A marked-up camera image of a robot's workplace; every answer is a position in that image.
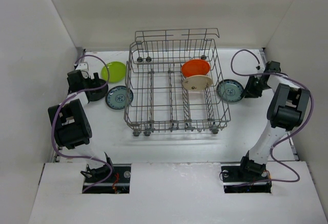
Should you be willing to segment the orange plate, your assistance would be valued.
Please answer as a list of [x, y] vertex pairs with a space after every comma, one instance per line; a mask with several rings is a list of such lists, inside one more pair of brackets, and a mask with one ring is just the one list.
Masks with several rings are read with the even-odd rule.
[[206, 75], [210, 71], [210, 64], [203, 59], [192, 59], [184, 63], [181, 72], [185, 77]]

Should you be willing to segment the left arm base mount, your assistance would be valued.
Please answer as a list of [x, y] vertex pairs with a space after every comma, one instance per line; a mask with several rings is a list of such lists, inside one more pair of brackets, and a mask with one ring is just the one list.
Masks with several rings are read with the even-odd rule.
[[131, 169], [131, 164], [114, 164], [113, 172], [106, 178], [110, 173], [108, 167], [102, 166], [98, 169], [90, 169], [87, 166], [85, 171], [80, 172], [84, 177], [82, 193], [129, 194]]

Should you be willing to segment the lime green plate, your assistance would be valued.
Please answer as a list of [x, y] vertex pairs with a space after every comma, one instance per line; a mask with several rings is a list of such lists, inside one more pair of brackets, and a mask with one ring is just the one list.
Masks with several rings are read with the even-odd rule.
[[125, 78], [126, 65], [121, 62], [110, 62], [101, 70], [103, 80], [108, 80], [110, 83], [117, 83]]

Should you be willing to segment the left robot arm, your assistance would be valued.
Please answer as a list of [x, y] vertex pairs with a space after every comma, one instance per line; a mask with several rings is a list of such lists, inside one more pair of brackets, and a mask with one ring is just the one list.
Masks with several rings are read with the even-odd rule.
[[92, 129], [84, 107], [105, 97], [108, 81], [99, 78], [98, 73], [91, 77], [87, 70], [69, 72], [67, 81], [66, 99], [48, 108], [52, 146], [60, 157], [85, 160], [89, 166], [82, 175], [103, 182], [114, 174], [115, 169], [106, 152], [92, 148]]

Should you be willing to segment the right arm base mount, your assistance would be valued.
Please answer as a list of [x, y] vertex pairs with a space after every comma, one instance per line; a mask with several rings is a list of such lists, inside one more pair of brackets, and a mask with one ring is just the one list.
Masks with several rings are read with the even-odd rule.
[[260, 175], [241, 173], [239, 165], [222, 165], [219, 173], [225, 193], [271, 193], [272, 183], [260, 182], [270, 177], [266, 170]]

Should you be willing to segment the cream plate with markings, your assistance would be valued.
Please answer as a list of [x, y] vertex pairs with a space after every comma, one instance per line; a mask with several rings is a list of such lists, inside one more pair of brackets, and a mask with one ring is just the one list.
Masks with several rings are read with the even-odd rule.
[[188, 91], [203, 91], [212, 84], [212, 79], [206, 75], [193, 75], [182, 81], [182, 86]]

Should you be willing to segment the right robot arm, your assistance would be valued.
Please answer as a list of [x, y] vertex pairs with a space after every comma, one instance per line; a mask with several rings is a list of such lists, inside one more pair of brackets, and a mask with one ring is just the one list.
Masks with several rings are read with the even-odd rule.
[[250, 76], [242, 93], [243, 98], [258, 98], [272, 89], [274, 96], [269, 105], [266, 127], [257, 143], [242, 157], [239, 172], [260, 176], [273, 145], [303, 122], [311, 93], [299, 84], [287, 80], [279, 62], [268, 62], [260, 77]]

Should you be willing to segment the black plate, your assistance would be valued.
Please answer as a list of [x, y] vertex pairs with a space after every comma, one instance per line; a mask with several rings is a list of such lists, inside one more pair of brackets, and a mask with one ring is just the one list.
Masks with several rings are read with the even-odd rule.
[[103, 79], [98, 79], [98, 80], [92, 79], [91, 80], [90, 88], [97, 88], [97, 87], [100, 87], [102, 85], [105, 85], [105, 86], [101, 89], [89, 92], [89, 96], [88, 96], [89, 101], [101, 100], [108, 93], [108, 84], [105, 80], [103, 80]]

